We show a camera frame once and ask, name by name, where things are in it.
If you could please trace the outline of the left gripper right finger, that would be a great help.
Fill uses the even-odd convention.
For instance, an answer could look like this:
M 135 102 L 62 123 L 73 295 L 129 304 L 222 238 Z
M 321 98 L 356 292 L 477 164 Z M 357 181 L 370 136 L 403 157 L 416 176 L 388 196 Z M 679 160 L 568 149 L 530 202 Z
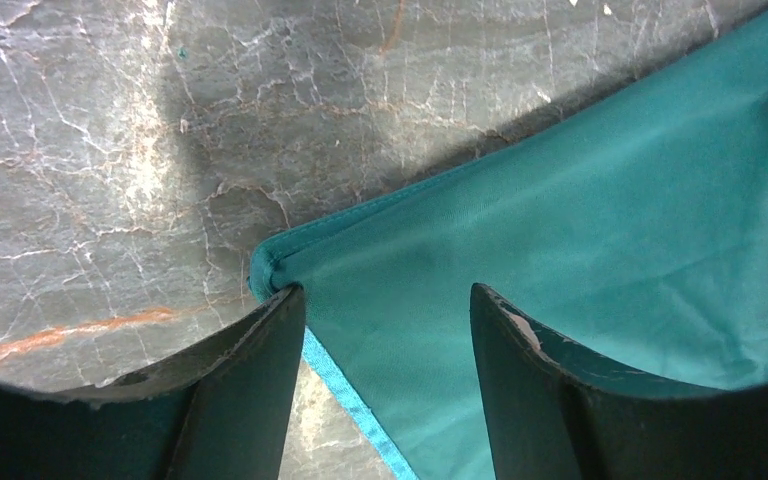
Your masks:
M 719 390 L 570 339 L 475 284 L 470 324 L 499 479 L 768 479 L 768 383 Z

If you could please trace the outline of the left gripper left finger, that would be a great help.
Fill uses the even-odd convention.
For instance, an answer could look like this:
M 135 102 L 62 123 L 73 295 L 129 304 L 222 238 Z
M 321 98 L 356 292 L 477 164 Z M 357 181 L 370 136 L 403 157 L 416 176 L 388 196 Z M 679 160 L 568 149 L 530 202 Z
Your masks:
M 0 382 L 0 479 L 275 479 L 304 332 L 289 287 L 103 387 Z

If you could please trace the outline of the teal cloth napkin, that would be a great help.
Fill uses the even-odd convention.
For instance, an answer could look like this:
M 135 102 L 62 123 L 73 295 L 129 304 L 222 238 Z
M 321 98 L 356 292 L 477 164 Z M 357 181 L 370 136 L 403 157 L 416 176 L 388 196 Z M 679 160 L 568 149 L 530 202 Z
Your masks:
M 520 144 L 291 229 L 303 354 L 400 479 L 490 479 L 471 287 L 627 365 L 768 381 L 768 11 Z

